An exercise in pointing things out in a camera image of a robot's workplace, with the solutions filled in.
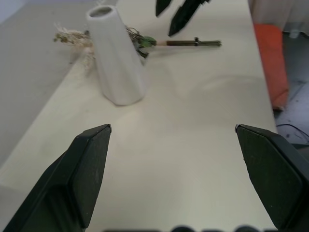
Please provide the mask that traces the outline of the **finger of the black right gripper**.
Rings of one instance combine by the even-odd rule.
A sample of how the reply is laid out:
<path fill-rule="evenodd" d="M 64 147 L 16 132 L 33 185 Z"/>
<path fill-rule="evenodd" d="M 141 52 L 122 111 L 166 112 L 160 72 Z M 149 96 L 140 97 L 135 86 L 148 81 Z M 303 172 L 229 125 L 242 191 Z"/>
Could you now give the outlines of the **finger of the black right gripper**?
<path fill-rule="evenodd" d="M 156 0 L 155 4 L 155 16 L 159 17 L 162 12 L 165 11 L 166 8 L 169 7 L 172 0 Z"/>
<path fill-rule="evenodd" d="M 168 36 L 172 37 L 186 27 L 200 5 L 206 2 L 210 0 L 185 0 L 171 20 Z"/>

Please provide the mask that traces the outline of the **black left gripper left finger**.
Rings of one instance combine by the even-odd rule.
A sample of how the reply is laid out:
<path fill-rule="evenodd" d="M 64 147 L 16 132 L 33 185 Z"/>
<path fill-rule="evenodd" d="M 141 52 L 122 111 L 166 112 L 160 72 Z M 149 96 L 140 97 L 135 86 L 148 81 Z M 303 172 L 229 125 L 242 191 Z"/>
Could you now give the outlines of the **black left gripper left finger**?
<path fill-rule="evenodd" d="M 85 232 L 101 188 L 112 127 L 88 129 L 41 175 L 3 232 Z"/>

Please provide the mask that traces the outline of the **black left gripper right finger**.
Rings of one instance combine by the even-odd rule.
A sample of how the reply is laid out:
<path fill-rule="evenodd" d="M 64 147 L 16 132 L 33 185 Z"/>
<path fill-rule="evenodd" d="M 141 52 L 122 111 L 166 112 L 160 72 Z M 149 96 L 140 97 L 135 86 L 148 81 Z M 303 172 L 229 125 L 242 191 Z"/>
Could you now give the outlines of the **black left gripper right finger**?
<path fill-rule="evenodd" d="M 235 127 L 250 181 L 278 232 L 309 232 L 309 145 Z"/>

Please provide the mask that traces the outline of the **dried flower bouquet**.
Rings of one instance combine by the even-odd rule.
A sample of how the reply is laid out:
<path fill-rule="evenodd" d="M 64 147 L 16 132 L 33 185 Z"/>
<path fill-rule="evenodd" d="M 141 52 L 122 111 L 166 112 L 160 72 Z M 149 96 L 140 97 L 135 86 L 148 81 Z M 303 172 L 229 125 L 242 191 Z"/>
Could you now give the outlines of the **dried flower bouquet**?
<path fill-rule="evenodd" d="M 59 42 L 71 47 L 73 55 L 80 55 L 83 58 L 84 70 L 90 71 L 95 63 L 94 45 L 90 36 L 90 31 L 70 30 L 62 27 L 60 24 L 55 25 L 57 32 L 54 35 L 53 42 Z M 222 42 L 219 40 L 214 41 L 201 41 L 198 37 L 193 40 L 165 40 L 157 41 L 150 36 L 141 35 L 138 30 L 132 27 L 126 27 L 126 31 L 133 43 L 137 54 L 143 60 L 149 56 L 149 51 L 158 46 L 209 46 L 220 47 Z"/>

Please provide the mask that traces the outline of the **white ceramic vase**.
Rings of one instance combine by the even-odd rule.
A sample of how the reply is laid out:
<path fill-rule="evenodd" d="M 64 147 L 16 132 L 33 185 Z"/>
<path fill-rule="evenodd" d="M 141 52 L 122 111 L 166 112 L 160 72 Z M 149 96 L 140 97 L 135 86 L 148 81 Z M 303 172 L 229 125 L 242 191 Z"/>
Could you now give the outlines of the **white ceramic vase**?
<path fill-rule="evenodd" d="M 102 5 L 86 14 L 103 95 L 118 106 L 140 101 L 146 76 L 117 9 Z"/>

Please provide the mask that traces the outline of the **orange cushioned object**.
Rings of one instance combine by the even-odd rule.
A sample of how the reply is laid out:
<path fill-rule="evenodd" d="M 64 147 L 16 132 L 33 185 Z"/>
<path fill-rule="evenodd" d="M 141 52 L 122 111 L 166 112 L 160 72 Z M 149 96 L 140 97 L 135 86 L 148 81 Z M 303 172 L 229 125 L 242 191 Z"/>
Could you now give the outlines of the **orange cushioned object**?
<path fill-rule="evenodd" d="M 275 111 L 283 111 L 287 104 L 289 87 L 283 56 L 282 31 L 273 25 L 254 24 L 254 32 L 272 108 Z"/>

